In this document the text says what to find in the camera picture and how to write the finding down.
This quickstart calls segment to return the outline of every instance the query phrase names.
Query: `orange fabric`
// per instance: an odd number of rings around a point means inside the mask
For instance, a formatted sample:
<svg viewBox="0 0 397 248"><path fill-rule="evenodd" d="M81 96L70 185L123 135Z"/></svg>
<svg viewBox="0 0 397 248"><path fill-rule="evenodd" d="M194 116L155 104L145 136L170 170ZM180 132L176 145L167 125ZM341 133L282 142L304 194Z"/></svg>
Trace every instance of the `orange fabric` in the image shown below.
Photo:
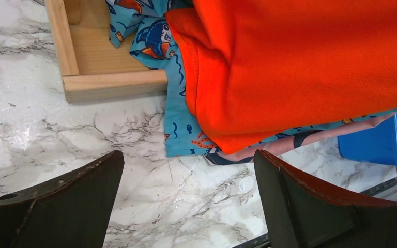
<svg viewBox="0 0 397 248"><path fill-rule="evenodd" d="M397 0L194 4L166 18L188 108L223 151L397 107Z"/></svg>

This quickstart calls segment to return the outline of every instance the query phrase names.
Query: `wooden box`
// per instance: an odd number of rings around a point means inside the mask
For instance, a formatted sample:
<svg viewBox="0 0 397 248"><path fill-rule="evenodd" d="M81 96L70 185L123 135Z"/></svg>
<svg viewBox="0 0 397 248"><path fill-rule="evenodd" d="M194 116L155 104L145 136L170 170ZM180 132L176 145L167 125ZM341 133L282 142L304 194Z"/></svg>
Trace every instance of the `wooden box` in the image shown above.
<svg viewBox="0 0 397 248"><path fill-rule="evenodd" d="M133 36L109 42L105 0L46 0L68 102L166 89L164 70L149 70L130 56Z"/></svg>

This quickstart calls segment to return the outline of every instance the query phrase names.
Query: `blue plastic bin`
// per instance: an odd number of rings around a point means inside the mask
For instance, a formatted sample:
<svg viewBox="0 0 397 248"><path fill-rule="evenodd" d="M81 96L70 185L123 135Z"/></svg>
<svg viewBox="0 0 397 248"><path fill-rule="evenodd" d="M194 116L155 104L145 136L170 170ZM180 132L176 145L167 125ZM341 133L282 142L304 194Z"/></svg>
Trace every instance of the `blue plastic bin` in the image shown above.
<svg viewBox="0 0 397 248"><path fill-rule="evenodd" d="M397 113L376 128L339 137L347 159L397 166Z"/></svg>

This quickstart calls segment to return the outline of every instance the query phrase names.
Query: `marble table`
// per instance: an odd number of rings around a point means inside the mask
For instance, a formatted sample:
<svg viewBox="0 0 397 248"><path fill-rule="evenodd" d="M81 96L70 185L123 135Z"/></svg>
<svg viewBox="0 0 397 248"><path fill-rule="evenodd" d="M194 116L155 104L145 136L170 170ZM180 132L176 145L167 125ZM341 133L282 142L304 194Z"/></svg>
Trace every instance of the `marble table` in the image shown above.
<svg viewBox="0 0 397 248"><path fill-rule="evenodd" d="M68 104L43 0L0 0L0 196L121 150L126 165L104 247L233 247L265 233L252 164L166 158L165 96ZM281 156L359 192L394 167L341 158L336 139Z"/></svg>

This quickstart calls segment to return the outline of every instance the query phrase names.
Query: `orange garment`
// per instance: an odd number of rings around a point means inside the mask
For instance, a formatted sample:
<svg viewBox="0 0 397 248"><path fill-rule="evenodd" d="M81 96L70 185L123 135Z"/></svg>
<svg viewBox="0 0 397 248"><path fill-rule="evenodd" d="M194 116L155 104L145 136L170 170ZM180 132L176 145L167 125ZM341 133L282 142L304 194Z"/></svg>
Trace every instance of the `orange garment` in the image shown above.
<svg viewBox="0 0 397 248"><path fill-rule="evenodd" d="M188 108L224 152L397 107L397 0L194 4L166 18Z"/></svg>

